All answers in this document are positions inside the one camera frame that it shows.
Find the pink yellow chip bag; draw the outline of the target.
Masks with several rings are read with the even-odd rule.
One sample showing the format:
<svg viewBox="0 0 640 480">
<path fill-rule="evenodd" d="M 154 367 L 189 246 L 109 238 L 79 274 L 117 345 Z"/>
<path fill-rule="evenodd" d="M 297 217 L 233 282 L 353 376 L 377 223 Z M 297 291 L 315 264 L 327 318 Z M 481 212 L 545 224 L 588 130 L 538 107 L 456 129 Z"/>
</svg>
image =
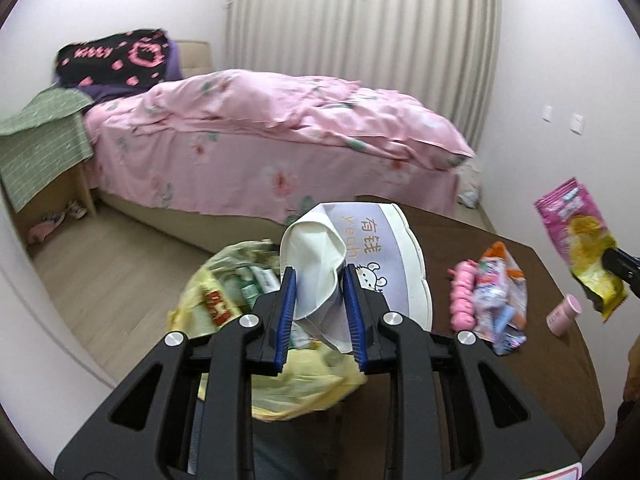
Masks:
<svg viewBox="0 0 640 480">
<path fill-rule="evenodd" d="M 627 298 L 623 280 L 602 257 L 616 240 L 585 185 L 570 178 L 535 202 L 553 246 L 606 322 Z"/>
</svg>

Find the white paper bowl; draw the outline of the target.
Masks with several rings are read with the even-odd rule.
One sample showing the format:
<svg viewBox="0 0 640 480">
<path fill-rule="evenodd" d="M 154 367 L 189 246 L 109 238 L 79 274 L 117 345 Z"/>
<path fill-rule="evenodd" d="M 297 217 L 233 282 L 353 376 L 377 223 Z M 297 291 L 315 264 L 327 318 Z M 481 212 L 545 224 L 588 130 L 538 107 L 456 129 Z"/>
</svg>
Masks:
<svg viewBox="0 0 640 480">
<path fill-rule="evenodd" d="M 383 294 L 390 310 L 432 329 L 424 255 L 400 207 L 324 203 L 292 223 L 280 244 L 280 268 L 296 273 L 293 321 L 307 334 L 338 352 L 352 351 L 340 279 L 349 264 L 360 285 Z"/>
</svg>

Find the green white milk carton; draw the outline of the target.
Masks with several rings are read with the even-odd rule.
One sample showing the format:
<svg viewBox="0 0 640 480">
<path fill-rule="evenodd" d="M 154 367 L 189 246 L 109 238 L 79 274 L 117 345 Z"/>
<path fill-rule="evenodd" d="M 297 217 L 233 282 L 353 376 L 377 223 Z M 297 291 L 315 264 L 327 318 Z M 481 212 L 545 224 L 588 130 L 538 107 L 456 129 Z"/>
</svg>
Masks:
<svg viewBox="0 0 640 480">
<path fill-rule="evenodd" d="M 259 296 L 280 288 L 280 281 L 273 270 L 262 266 L 239 266 L 235 270 L 235 277 L 243 298 L 251 306 Z"/>
</svg>

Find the pink cylindrical jar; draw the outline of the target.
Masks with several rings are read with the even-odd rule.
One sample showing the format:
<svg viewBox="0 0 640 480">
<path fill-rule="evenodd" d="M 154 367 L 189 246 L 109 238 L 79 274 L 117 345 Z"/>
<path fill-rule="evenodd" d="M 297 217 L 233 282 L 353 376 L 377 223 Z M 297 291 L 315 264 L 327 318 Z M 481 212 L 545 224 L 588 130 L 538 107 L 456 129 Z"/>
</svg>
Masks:
<svg viewBox="0 0 640 480">
<path fill-rule="evenodd" d="M 547 315 L 548 329 L 555 337 L 562 337 L 581 313 L 582 306 L 578 299 L 572 294 L 567 294 Z"/>
</svg>

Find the orange white snack bag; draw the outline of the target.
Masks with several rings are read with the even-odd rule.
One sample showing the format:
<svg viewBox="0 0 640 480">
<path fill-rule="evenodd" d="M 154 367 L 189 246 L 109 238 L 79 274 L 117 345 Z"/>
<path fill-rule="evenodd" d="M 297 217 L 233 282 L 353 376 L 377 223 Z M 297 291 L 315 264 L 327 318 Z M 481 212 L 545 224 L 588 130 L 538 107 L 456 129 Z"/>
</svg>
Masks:
<svg viewBox="0 0 640 480">
<path fill-rule="evenodd" d="M 511 256 L 503 242 L 495 242 L 485 252 L 488 257 L 501 258 L 506 266 L 506 303 L 515 309 L 510 325 L 516 330 L 524 332 L 527 324 L 527 284 L 524 272 Z"/>
</svg>

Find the pink caterpillar toy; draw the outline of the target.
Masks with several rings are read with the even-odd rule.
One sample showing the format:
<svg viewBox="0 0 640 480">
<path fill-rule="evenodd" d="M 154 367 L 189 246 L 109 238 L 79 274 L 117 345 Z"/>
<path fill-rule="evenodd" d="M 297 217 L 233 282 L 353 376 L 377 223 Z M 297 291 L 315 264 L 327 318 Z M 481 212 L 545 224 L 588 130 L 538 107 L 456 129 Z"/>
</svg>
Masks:
<svg viewBox="0 0 640 480">
<path fill-rule="evenodd" d="M 448 270 L 450 326 L 456 333 L 472 330 L 476 325 L 473 304 L 476 269 L 475 261 L 464 260 Z"/>
</svg>

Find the light blue paper packet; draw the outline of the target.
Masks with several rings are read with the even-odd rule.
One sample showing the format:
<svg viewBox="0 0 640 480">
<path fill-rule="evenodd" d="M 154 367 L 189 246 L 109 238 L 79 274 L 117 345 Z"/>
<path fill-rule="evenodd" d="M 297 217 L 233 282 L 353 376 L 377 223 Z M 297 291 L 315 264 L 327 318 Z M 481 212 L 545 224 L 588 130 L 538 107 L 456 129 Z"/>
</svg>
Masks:
<svg viewBox="0 0 640 480">
<path fill-rule="evenodd" d="M 511 322 L 513 315 L 516 313 L 514 307 L 505 304 L 494 311 L 494 333 L 502 334 L 506 330 L 506 326 Z"/>
</svg>

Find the silver pink cookie wrapper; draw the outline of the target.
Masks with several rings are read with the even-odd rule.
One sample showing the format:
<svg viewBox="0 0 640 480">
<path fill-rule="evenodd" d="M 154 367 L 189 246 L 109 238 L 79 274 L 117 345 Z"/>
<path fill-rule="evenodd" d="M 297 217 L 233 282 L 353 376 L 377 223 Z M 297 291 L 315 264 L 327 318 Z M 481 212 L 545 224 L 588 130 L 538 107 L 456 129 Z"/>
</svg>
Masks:
<svg viewBox="0 0 640 480">
<path fill-rule="evenodd" d="M 475 308 L 475 333 L 480 338 L 494 342 L 494 311 L 506 303 L 506 266 L 501 258 L 483 257 L 477 263 L 473 304 Z"/>
</svg>

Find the white blue printed wrapper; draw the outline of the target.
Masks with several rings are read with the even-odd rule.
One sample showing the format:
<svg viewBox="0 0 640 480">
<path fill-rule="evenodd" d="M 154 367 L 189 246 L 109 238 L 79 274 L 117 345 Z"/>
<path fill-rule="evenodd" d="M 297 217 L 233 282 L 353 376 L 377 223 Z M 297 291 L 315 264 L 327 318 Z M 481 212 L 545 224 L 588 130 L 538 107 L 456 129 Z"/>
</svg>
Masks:
<svg viewBox="0 0 640 480">
<path fill-rule="evenodd" d="M 527 337 L 523 332 L 512 327 L 507 327 L 502 334 L 497 336 L 497 339 L 492 344 L 492 350 L 494 350 L 497 356 L 507 356 L 515 350 L 518 350 L 518 348 L 526 343 L 526 340 Z"/>
</svg>

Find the white plastic bag on floor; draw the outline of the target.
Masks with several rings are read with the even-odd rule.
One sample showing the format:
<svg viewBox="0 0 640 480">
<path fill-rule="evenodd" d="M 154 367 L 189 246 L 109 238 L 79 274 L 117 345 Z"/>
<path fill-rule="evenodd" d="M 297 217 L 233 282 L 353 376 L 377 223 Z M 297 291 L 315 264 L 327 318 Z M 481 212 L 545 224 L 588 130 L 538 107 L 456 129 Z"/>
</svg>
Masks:
<svg viewBox="0 0 640 480">
<path fill-rule="evenodd" d="M 480 170 L 472 164 L 459 168 L 458 203 L 469 209 L 476 209 L 480 204 Z"/>
</svg>

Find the pink floral bed duvet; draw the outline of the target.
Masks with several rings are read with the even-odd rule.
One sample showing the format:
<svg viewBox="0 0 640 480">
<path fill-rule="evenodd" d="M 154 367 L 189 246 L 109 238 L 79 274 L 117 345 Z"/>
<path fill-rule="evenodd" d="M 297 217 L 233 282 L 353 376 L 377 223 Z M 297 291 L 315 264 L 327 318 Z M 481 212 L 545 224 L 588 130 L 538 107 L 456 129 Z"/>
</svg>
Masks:
<svg viewBox="0 0 640 480">
<path fill-rule="evenodd" d="M 222 70 L 94 106 L 89 179 L 129 203 L 289 224 L 374 195 L 451 214 L 474 153 L 417 99 L 325 76 Z"/>
</svg>

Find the wooden bedside table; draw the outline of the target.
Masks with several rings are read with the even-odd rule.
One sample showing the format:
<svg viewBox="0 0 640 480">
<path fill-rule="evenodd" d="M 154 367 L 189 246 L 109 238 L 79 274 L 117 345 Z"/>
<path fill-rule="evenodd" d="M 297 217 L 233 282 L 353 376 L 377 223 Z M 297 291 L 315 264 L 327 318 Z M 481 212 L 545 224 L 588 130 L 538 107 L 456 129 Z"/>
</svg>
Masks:
<svg viewBox="0 0 640 480">
<path fill-rule="evenodd" d="M 9 204 L 14 228 L 24 245 L 28 244 L 28 231 L 35 226 L 45 214 L 60 212 L 72 200 L 77 200 L 88 210 L 90 216 L 96 216 L 96 206 L 89 188 L 84 166 L 73 166 L 60 174 L 43 188 L 22 209 L 15 210 Z"/>
</svg>

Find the black pink kitty blanket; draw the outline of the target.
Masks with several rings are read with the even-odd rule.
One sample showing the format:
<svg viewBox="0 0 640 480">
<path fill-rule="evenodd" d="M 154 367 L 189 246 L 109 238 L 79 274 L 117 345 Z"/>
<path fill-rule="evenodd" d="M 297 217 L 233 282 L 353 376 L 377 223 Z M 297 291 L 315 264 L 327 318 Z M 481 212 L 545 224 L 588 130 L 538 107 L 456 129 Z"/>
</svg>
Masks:
<svg viewBox="0 0 640 480">
<path fill-rule="evenodd" d="M 55 76 L 67 87 L 93 84 L 149 89 L 165 78 L 169 40 L 163 29 L 135 29 L 58 51 Z"/>
</svg>

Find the green striped cloth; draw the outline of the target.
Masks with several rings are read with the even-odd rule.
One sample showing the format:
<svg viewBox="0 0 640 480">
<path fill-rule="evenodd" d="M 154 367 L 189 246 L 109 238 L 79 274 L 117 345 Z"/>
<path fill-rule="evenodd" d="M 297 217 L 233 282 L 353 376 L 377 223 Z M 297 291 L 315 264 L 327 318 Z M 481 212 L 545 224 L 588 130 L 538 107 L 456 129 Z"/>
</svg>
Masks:
<svg viewBox="0 0 640 480">
<path fill-rule="evenodd" d="M 74 89 L 50 87 L 1 122 L 1 181 L 21 211 L 60 174 L 93 155 L 84 113 L 93 99 Z"/>
</svg>

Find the white wall socket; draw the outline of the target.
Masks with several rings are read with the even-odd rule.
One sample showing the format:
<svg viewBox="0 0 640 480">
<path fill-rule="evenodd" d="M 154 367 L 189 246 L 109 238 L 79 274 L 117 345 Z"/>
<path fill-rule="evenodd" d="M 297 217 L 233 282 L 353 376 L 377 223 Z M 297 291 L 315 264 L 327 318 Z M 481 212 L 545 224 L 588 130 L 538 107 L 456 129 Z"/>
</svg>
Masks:
<svg viewBox="0 0 640 480">
<path fill-rule="evenodd" d="M 585 125 L 585 117 L 581 114 L 574 113 L 572 118 L 570 118 L 570 131 L 578 134 L 578 136 L 582 135 L 584 131 Z"/>
</svg>

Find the white wall switch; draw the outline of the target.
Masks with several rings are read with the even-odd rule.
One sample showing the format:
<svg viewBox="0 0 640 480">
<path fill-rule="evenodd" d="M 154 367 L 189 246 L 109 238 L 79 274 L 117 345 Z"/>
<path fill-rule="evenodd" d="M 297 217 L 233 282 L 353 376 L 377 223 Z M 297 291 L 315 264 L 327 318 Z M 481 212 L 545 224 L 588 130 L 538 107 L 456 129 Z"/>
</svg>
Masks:
<svg viewBox="0 0 640 480">
<path fill-rule="evenodd" d="M 545 122 L 551 122 L 552 121 L 552 113 L 553 113 L 553 108 L 550 105 L 546 105 L 544 107 L 544 109 L 542 110 L 542 119 Z"/>
</svg>

